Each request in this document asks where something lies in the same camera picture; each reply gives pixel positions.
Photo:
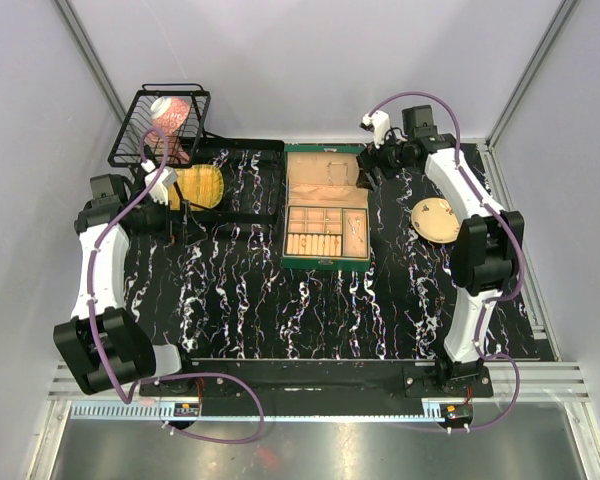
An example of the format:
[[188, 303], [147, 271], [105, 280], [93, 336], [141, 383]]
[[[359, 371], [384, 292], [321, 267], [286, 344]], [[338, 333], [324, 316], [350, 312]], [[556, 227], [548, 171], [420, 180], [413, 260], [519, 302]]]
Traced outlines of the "green jewelry tray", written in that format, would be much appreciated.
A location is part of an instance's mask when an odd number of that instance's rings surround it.
[[284, 234], [284, 254], [312, 259], [367, 259], [370, 256], [367, 210], [289, 207]]

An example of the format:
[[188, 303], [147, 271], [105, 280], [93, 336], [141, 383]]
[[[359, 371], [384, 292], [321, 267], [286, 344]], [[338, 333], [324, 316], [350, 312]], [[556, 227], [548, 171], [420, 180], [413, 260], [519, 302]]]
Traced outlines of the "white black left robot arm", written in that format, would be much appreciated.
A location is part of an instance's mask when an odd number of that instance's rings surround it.
[[90, 180], [92, 198], [74, 229], [82, 249], [80, 286], [69, 321], [58, 324], [53, 341], [80, 390], [93, 395], [143, 379], [161, 377], [176, 396], [195, 386], [196, 372], [182, 363], [174, 345], [155, 346], [126, 309], [124, 266], [132, 235], [154, 234], [169, 242], [192, 233], [185, 210], [169, 204], [177, 174], [166, 168], [150, 193], [137, 197], [123, 175]]

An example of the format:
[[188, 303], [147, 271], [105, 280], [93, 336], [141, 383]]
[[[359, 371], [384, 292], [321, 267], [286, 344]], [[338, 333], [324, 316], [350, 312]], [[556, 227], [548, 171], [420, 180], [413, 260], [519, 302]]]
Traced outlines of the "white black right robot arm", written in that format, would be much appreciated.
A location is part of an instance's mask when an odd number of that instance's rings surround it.
[[364, 115], [360, 126], [372, 140], [357, 157], [358, 186], [372, 189], [381, 178], [418, 169], [458, 219], [450, 261], [456, 304], [432, 378], [440, 393], [456, 396], [487, 374], [483, 345], [494, 306], [509, 282], [523, 276], [524, 219], [505, 210], [481, 185], [464, 158], [459, 135], [440, 133], [430, 106], [404, 110], [402, 135], [394, 133], [381, 110]]

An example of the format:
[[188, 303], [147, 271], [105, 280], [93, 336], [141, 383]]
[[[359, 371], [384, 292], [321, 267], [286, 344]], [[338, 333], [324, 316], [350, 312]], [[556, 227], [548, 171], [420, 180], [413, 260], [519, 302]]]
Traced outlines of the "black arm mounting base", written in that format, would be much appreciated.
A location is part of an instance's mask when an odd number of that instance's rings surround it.
[[258, 396], [265, 417], [406, 417], [422, 415], [423, 399], [487, 399], [494, 395], [490, 373], [479, 373], [441, 383], [435, 363], [415, 360], [199, 360], [187, 372], [214, 374], [209, 379], [161, 380], [140, 388], [143, 397], [174, 399], [180, 403], [196, 394], [202, 415], [258, 416], [243, 381]]

